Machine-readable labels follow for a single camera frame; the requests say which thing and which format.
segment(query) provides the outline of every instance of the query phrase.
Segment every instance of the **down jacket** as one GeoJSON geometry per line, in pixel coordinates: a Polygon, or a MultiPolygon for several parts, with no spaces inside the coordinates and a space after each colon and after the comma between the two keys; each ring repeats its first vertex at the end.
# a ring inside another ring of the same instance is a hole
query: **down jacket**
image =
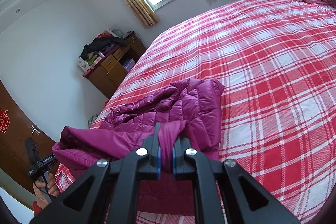
{"type": "Polygon", "coordinates": [[[191,182],[175,181],[170,174],[171,151],[182,134],[193,148],[218,160],[223,90],[216,79],[172,82],[137,102],[113,109],[100,129],[65,127],[52,151],[77,178],[98,159],[122,159],[141,147],[142,140],[152,135],[156,122],[160,122],[163,172],[160,180],[141,182],[138,210],[194,215],[191,182]]]}

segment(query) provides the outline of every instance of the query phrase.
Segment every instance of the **wooden cabinet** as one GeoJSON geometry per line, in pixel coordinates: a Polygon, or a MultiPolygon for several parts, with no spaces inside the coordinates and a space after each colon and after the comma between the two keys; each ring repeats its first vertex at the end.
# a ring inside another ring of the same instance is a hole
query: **wooden cabinet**
{"type": "Polygon", "coordinates": [[[137,62],[146,51],[134,33],[131,33],[126,40],[129,42],[127,47],[116,46],[109,56],[85,76],[108,99],[112,97],[128,73],[122,64],[129,59],[137,62]]]}

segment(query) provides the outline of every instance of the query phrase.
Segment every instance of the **red paper cutout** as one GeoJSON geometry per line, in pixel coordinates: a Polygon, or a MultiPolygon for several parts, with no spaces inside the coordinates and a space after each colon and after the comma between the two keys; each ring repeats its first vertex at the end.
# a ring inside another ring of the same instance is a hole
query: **red paper cutout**
{"type": "Polygon", "coordinates": [[[6,133],[9,124],[8,110],[3,112],[0,108],[0,132],[6,133]]]}

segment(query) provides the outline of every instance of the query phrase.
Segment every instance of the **cable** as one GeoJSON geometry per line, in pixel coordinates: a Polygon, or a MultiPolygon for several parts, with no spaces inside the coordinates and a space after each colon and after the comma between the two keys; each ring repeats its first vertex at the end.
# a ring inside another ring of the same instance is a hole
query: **cable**
{"type": "Polygon", "coordinates": [[[134,37],[124,37],[124,38],[132,38],[133,42],[131,43],[130,41],[126,40],[129,44],[133,44],[134,43],[134,37]]]}
{"type": "Polygon", "coordinates": [[[141,40],[141,38],[140,38],[140,35],[138,35],[136,32],[134,32],[134,34],[135,34],[135,36],[140,40],[141,44],[143,45],[142,40],[141,40]]]}
{"type": "Polygon", "coordinates": [[[47,192],[45,192],[45,191],[42,191],[42,188],[39,188],[39,187],[37,187],[37,185],[36,185],[36,182],[34,181],[34,185],[35,185],[35,187],[37,188],[37,189],[39,189],[42,193],[44,193],[44,194],[47,194],[48,196],[50,196],[50,197],[52,197],[52,198],[55,198],[55,196],[54,195],[51,195],[51,194],[49,194],[49,193],[47,193],[47,192]]]}

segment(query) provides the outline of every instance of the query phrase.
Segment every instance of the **metal screw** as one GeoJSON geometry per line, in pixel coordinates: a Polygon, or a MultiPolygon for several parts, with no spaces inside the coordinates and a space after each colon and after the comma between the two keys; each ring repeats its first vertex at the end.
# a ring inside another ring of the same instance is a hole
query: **metal screw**
{"type": "Polygon", "coordinates": [[[97,166],[98,167],[105,167],[106,165],[108,165],[108,160],[99,160],[97,161],[97,166]]]}
{"type": "Polygon", "coordinates": [[[187,155],[189,155],[189,156],[195,156],[196,153],[197,153],[197,150],[194,149],[194,148],[188,148],[188,149],[185,151],[185,153],[186,153],[187,155]]]}
{"type": "Polygon", "coordinates": [[[147,149],[146,148],[139,148],[136,151],[136,154],[139,155],[139,156],[145,156],[145,155],[147,155],[147,149]]]}
{"type": "Polygon", "coordinates": [[[235,162],[235,160],[228,159],[228,160],[225,161],[225,165],[228,166],[228,167],[235,167],[236,162],[235,162]]]}

